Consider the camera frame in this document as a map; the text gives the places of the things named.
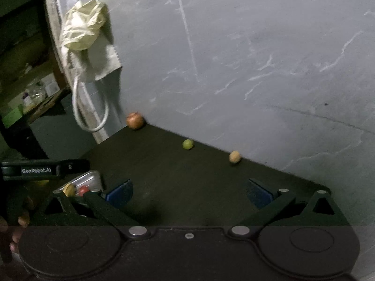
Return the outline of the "person left hand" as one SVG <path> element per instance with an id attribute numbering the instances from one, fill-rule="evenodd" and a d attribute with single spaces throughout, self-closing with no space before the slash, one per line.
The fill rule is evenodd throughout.
<path id="1" fill-rule="evenodd" d="M 1 243 L 5 242 L 11 252 L 18 254 L 20 238 L 29 223 L 30 215 L 27 211 L 18 217 L 15 225 L 9 225 L 5 219 L 1 218 L 1 235 L 4 236 Z"/>

